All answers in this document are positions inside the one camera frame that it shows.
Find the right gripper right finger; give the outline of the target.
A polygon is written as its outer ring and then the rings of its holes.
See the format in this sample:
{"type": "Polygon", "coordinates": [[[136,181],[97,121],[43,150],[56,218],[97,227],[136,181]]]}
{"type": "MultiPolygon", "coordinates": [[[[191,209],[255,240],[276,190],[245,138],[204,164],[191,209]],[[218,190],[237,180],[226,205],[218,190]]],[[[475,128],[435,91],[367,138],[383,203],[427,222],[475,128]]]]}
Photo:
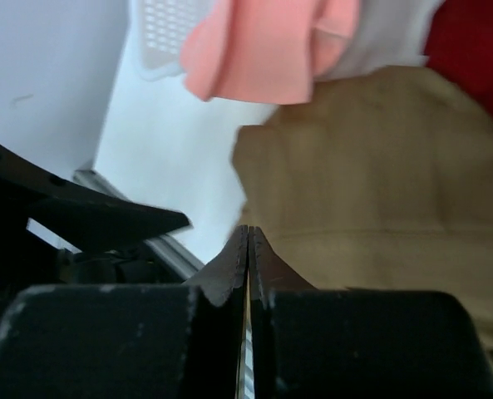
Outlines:
{"type": "Polygon", "coordinates": [[[437,291],[319,290],[249,230],[258,398],[493,398],[459,301],[437,291]]]}

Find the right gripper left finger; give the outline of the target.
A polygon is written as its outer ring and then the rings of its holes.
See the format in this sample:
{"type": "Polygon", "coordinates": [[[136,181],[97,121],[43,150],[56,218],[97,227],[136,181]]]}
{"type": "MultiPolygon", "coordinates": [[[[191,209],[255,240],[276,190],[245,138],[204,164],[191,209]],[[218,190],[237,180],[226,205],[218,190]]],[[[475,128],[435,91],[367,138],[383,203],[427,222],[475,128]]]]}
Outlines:
{"type": "Polygon", "coordinates": [[[0,398],[233,398],[248,236],[182,284],[47,285],[0,320],[0,398]]]}

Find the khaki brown skirt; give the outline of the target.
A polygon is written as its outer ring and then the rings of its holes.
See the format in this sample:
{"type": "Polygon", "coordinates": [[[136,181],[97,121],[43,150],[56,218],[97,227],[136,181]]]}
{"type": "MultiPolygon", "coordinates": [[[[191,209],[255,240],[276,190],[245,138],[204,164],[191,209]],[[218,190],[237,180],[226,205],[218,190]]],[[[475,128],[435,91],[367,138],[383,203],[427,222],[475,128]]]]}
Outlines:
{"type": "Polygon", "coordinates": [[[239,129],[233,165],[274,251],[318,288],[457,297],[493,369],[493,118],[423,67],[320,83],[239,129]]]}

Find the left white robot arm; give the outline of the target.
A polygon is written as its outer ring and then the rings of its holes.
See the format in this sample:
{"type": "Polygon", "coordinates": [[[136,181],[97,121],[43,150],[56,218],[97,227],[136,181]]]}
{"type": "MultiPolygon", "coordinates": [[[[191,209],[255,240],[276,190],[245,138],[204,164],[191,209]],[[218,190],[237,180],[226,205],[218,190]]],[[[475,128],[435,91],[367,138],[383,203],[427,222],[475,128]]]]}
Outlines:
{"type": "Polygon", "coordinates": [[[56,279],[57,251],[28,231],[30,219],[92,253],[153,239],[190,224],[181,212],[73,184],[0,145],[0,288],[56,279]]]}

